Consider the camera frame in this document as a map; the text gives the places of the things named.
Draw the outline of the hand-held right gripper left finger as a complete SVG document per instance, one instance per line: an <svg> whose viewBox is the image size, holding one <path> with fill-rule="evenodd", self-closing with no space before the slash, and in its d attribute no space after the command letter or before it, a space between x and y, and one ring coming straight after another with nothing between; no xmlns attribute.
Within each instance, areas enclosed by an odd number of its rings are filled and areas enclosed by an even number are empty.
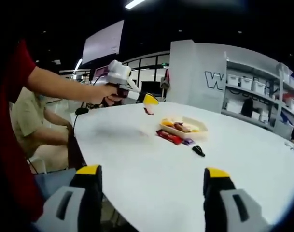
<svg viewBox="0 0 294 232"><path fill-rule="evenodd" d="M102 168L84 166L35 176L44 197L35 232L101 231Z"/></svg>

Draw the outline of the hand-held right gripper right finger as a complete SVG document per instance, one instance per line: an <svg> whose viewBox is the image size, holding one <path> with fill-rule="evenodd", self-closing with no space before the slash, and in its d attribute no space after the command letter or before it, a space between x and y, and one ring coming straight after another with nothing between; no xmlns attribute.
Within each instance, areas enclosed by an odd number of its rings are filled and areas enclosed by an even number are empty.
<svg viewBox="0 0 294 232"><path fill-rule="evenodd" d="M237 189L229 174L208 167L203 183L205 231L266 232L262 208L245 190Z"/></svg>

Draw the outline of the person's left hand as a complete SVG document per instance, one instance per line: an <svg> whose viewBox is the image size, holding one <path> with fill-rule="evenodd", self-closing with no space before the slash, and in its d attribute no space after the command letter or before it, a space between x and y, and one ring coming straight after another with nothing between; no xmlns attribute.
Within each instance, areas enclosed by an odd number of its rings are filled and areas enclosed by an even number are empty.
<svg viewBox="0 0 294 232"><path fill-rule="evenodd" d="M123 98L118 95L118 87L112 85L104 87L107 93L99 104L99 108L120 105Z"/></svg>

